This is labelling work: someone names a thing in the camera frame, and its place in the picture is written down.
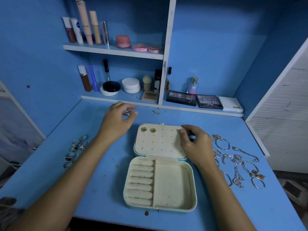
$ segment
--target jewelry box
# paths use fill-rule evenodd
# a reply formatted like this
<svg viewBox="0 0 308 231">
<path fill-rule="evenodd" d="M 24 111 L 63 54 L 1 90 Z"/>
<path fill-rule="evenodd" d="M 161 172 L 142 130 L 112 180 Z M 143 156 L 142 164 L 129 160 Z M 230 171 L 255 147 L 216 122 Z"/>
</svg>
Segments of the jewelry box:
<svg viewBox="0 0 308 231">
<path fill-rule="evenodd" d="M 139 126 L 123 197 L 131 207 L 191 212 L 197 206 L 195 180 L 181 147 L 182 127 Z"/>
</svg>

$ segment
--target pink perfume bottle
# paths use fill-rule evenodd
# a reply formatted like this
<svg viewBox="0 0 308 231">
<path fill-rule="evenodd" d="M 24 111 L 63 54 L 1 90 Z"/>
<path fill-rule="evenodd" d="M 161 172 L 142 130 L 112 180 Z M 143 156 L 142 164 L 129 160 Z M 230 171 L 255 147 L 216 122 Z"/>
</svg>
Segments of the pink perfume bottle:
<svg viewBox="0 0 308 231">
<path fill-rule="evenodd" d="M 198 77 L 193 77 L 192 82 L 188 85 L 187 93 L 196 94 L 198 89 Z"/>
</svg>

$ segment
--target pink compact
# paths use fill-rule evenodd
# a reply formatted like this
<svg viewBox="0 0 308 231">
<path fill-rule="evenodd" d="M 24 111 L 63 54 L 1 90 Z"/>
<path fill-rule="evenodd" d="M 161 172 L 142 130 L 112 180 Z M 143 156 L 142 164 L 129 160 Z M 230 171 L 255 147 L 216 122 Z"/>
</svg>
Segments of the pink compact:
<svg viewBox="0 0 308 231">
<path fill-rule="evenodd" d="M 145 44 L 136 44 L 132 46 L 133 50 L 139 52 L 145 52 L 148 50 L 148 47 Z"/>
<path fill-rule="evenodd" d="M 151 53 L 159 53 L 162 49 L 161 45 L 151 45 L 148 47 L 149 52 Z"/>
<path fill-rule="evenodd" d="M 116 45 L 119 48 L 129 48 L 131 46 L 131 42 L 128 35 L 116 35 Z"/>
</svg>

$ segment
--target jewelry pile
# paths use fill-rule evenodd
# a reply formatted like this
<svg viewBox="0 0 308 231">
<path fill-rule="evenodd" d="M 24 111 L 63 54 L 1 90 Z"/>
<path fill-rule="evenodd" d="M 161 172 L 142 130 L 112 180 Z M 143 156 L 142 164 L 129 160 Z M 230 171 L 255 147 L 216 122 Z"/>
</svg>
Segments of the jewelry pile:
<svg viewBox="0 0 308 231">
<path fill-rule="evenodd" d="M 212 141 L 215 141 L 216 146 L 217 146 L 219 149 L 223 150 L 223 151 L 228 151 L 228 150 L 230 149 L 230 143 L 229 143 L 226 139 L 221 138 L 221 136 L 219 136 L 219 135 L 213 135 Z M 218 144 L 218 141 L 225 141 L 225 142 L 227 142 L 228 148 L 223 149 L 222 147 L 220 147 L 219 144 Z M 264 183 L 263 180 L 266 179 L 266 177 L 265 177 L 264 175 L 262 175 L 262 174 L 259 173 L 259 169 L 258 169 L 258 167 L 257 167 L 254 163 L 252 163 L 252 162 L 250 162 L 250 161 L 243 160 L 243 158 L 242 158 L 240 155 L 237 155 L 237 154 L 234 154 L 234 155 L 228 155 L 228 154 L 225 154 L 225 153 L 222 154 L 221 151 L 220 151 L 219 149 L 213 148 L 215 160 L 216 160 L 216 162 L 218 163 L 218 167 L 219 167 L 220 165 L 219 165 L 219 161 L 217 160 L 217 158 L 221 158 L 221 161 L 222 161 L 223 164 L 226 164 L 226 159 L 228 159 L 228 160 L 230 160 L 232 163 L 234 163 L 235 165 L 243 166 L 244 170 L 245 170 L 246 172 L 249 173 L 249 176 L 251 177 L 251 182 L 252 182 L 252 184 L 253 184 L 254 187 L 256 187 L 257 189 L 259 189 L 259 187 L 256 186 L 256 184 L 254 183 L 254 179 L 258 179 L 259 181 L 261 181 L 262 184 L 263 184 L 263 186 L 265 187 L 265 183 Z M 248 155 L 248 156 L 252 156 L 252 157 L 254 158 L 253 160 L 254 160 L 255 162 L 259 162 L 259 161 L 260 161 L 260 159 L 259 159 L 258 157 L 256 157 L 255 155 L 251 155 L 251 154 L 249 154 L 249 153 L 243 151 L 242 149 L 240 149 L 240 148 L 238 148 L 238 147 L 232 147 L 232 149 L 233 149 L 234 151 L 240 151 L 240 152 L 242 152 L 242 153 L 244 153 L 244 154 L 246 154 L 246 155 Z M 249 170 L 247 169 L 245 163 L 250 163 L 250 164 L 252 164 L 252 165 L 256 168 L 256 170 L 249 171 Z M 234 173 L 234 178 L 233 178 L 233 180 L 231 180 L 231 178 L 230 178 L 230 176 L 229 176 L 228 174 L 226 174 L 226 173 L 223 172 L 223 171 L 221 171 L 221 172 L 222 172 L 223 174 L 227 175 L 227 177 L 229 178 L 229 180 L 230 180 L 229 186 L 230 186 L 230 187 L 231 187 L 233 184 L 235 184 L 235 185 L 237 185 L 237 186 L 240 187 L 240 188 L 244 188 L 243 184 L 241 183 L 241 181 L 244 181 L 244 178 L 240 175 L 240 173 L 239 173 L 239 171 L 238 171 L 238 169 L 237 169 L 237 166 L 234 167 L 234 170 L 235 170 L 235 173 Z"/>
<path fill-rule="evenodd" d="M 68 169 L 75 160 L 78 159 L 80 154 L 86 149 L 88 146 L 88 142 L 86 141 L 88 135 L 82 135 L 80 139 L 75 139 L 72 141 L 72 144 L 68 148 L 68 153 L 65 155 L 66 162 L 63 165 L 63 168 Z"/>
</svg>

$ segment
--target forearm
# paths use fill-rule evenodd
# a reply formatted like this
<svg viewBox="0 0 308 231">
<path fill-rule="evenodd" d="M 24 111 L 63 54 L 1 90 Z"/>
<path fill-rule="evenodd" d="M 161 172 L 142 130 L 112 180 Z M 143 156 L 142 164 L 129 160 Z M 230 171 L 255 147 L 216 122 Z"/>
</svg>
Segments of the forearm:
<svg viewBox="0 0 308 231">
<path fill-rule="evenodd" d="M 198 168 L 206 182 L 219 229 L 256 231 L 215 162 L 201 164 Z"/>
<path fill-rule="evenodd" d="M 64 230 L 109 143 L 96 138 L 58 181 L 30 206 L 10 230 Z"/>
</svg>

